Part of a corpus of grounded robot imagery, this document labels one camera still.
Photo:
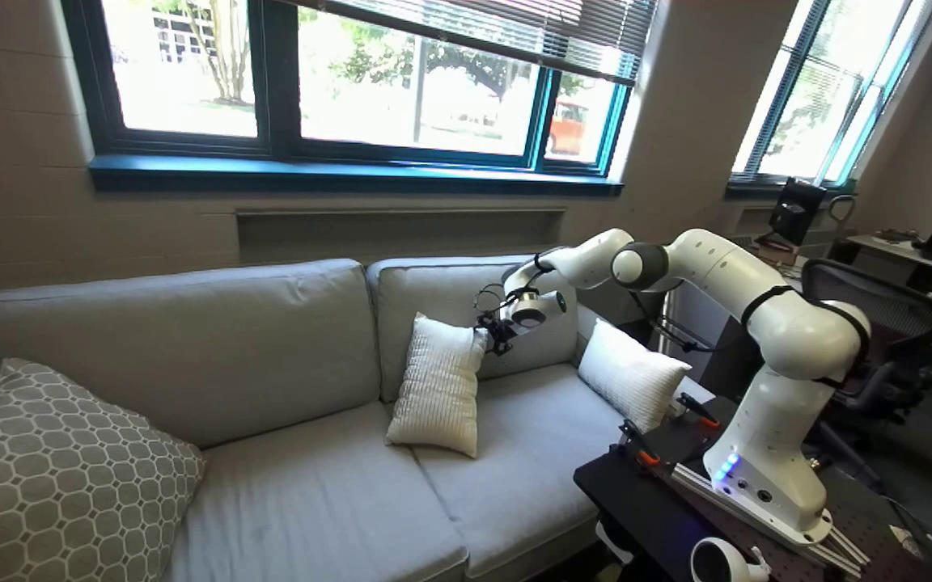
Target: couch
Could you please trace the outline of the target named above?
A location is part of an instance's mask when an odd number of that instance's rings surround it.
[[[475,459],[384,439],[415,314],[471,326],[517,263],[322,260],[0,290],[0,361],[45,361],[204,453],[176,582],[530,580],[595,541],[572,468],[623,413],[575,367],[607,321],[569,301],[481,360]]]

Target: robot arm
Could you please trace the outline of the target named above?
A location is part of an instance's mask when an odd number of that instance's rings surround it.
[[[688,230],[669,247],[635,243],[610,230],[575,248],[553,248],[504,279],[498,325],[514,330],[563,312],[563,296],[533,282],[560,272],[575,287],[617,282],[652,287],[683,279],[714,296],[762,345],[763,369],[744,390],[730,431],[703,455],[708,494],[793,545],[832,534],[827,488],[802,455],[802,439],[832,399],[834,383],[860,355],[868,321],[858,307],[809,305],[788,279],[708,233]]]

